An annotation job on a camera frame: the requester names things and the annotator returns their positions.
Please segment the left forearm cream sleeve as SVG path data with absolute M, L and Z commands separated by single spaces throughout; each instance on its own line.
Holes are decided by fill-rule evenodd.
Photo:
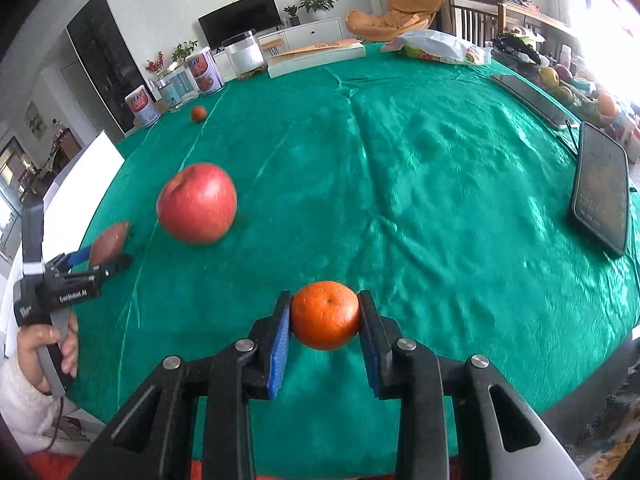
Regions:
M 53 451 L 54 423 L 61 400 L 36 389 L 18 365 L 17 353 L 1 367 L 1 416 L 26 454 Z

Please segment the left hand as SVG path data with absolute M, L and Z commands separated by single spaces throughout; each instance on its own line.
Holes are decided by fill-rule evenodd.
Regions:
M 62 338 L 61 332 L 47 324 L 22 327 L 17 333 L 17 362 L 26 380 L 41 393 L 49 393 L 51 386 L 44 377 L 37 349 L 48 344 L 60 344 L 62 352 L 62 371 L 72 377 L 78 372 L 78 322 L 71 313 L 68 318 L 67 333 Z

